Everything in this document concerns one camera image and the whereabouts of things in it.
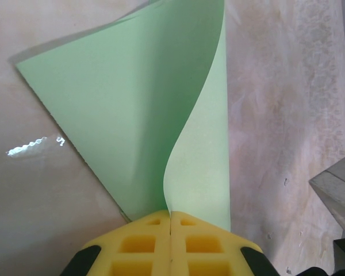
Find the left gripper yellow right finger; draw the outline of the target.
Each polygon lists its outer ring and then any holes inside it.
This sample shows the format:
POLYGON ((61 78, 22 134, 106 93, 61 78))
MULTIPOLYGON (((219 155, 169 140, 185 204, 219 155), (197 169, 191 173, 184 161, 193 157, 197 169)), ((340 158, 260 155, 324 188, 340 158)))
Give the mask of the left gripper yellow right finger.
POLYGON ((171 276, 277 276, 277 271, 255 243, 172 212, 171 276))

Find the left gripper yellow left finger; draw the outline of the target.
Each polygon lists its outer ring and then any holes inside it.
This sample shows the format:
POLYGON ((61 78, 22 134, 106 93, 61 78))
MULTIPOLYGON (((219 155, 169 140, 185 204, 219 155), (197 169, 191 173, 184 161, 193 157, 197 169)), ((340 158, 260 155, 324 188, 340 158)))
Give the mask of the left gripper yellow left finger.
POLYGON ((61 276, 170 276, 169 212, 155 212, 87 242, 61 276))

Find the green paper sheet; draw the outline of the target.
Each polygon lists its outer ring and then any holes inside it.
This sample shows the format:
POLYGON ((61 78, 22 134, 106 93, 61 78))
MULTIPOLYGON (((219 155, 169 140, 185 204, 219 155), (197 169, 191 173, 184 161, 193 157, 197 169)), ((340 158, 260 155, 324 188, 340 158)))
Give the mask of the green paper sheet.
POLYGON ((157 0, 17 69, 128 219, 230 230, 224 0, 157 0))

